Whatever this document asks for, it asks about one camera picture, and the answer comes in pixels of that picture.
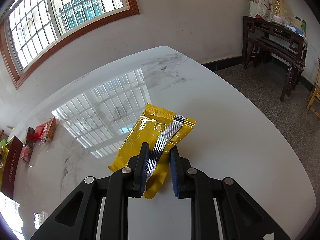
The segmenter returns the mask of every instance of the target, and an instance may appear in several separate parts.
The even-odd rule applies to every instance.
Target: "wooden window frame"
[[[62,49],[64,46],[69,44],[70,42],[74,41],[75,39],[79,38],[80,36],[99,28],[103,25],[106,25],[108,23],[114,22],[116,20],[129,17],[135,14],[139,14],[139,9],[137,5],[137,0],[126,0],[128,9],[123,10],[120,12],[117,12],[115,14],[103,17],[101,19],[98,19],[88,25],[85,25],[82,28],[79,28],[75,32],[69,34],[65,38],[61,39],[59,42],[54,44],[52,47],[50,47],[47,51],[45,51],[35,62],[32,63],[31,66],[29,66],[21,75],[19,75],[15,64],[12,60],[8,42],[5,35],[5,26],[4,22],[0,24],[0,52],[2,55],[2,58],[4,60],[4,64],[9,72],[9,75],[12,79],[12,82],[16,89],[18,89],[22,83],[31,75],[33,71],[36,70],[37,67],[39,67],[45,60],[47,60],[49,57],[51,57],[55,52]]]

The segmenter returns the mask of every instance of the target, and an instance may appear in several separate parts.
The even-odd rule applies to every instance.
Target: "silver tear strip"
[[[186,118],[180,114],[177,114],[174,120],[160,133],[156,145],[152,149],[149,157],[147,180],[150,179],[151,175],[156,169],[157,163],[160,159],[162,151],[165,145],[170,139],[176,134],[176,132],[182,127],[183,122]]]

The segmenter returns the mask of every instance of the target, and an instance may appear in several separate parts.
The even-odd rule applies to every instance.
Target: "black baseboard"
[[[217,71],[217,70],[221,70],[227,67],[232,67],[238,64],[241,64],[241,56],[221,59],[214,62],[203,64],[203,65],[207,69],[210,69],[211,71]]]
[[[275,57],[272,57],[271,61],[272,61],[272,63],[274,63],[275,65],[279,66],[280,68],[283,68],[285,71],[288,71],[289,66],[286,63],[282,62],[281,60],[279,60],[279,59],[277,59]],[[306,79],[305,77],[300,76],[299,81],[309,91],[311,91],[313,89],[313,84],[308,79]]]
[[[289,66],[286,63],[282,62],[281,60],[279,60],[279,59],[277,59],[275,57],[272,57],[271,61],[272,61],[272,63],[274,63],[275,65],[279,66],[280,68],[283,68],[285,71],[288,71],[288,67]],[[241,64],[241,56],[221,59],[221,60],[217,60],[217,61],[214,61],[214,62],[203,64],[203,65],[207,69],[210,69],[211,71],[214,72],[214,71],[217,71],[217,70],[221,70],[221,69],[232,67],[234,65],[239,65],[239,64]],[[306,79],[305,77],[301,76],[299,81],[309,91],[311,91],[313,89],[313,84],[308,79]]]

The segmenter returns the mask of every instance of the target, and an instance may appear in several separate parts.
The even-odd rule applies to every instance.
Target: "yellow snack bag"
[[[196,124],[195,120],[185,118],[160,107],[147,104],[144,112],[132,128],[129,136],[118,150],[115,160],[109,166],[109,169],[112,171],[117,171],[126,167],[129,159],[140,153],[143,142],[149,143],[150,152],[152,152],[157,141],[161,141],[161,139],[163,139],[163,131],[176,120],[180,122],[180,128],[178,126],[178,131],[166,142],[163,152],[156,164],[155,170],[146,182],[146,191],[144,196],[148,199],[152,199],[164,183],[169,170],[171,148],[177,145],[178,142],[185,138],[185,136],[193,129]]]

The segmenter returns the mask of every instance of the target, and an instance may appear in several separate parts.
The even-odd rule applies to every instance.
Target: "red snack package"
[[[21,160],[22,160],[25,164],[29,164],[31,155],[32,155],[32,149],[31,149],[28,145],[25,145],[25,146],[22,148]]]
[[[38,125],[35,129],[35,135],[34,135],[34,141],[39,141],[40,140],[40,137],[41,135],[43,134],[43,130],[44,130],[44,127],[47,125],[47,123],[43,123],[41,125]]]

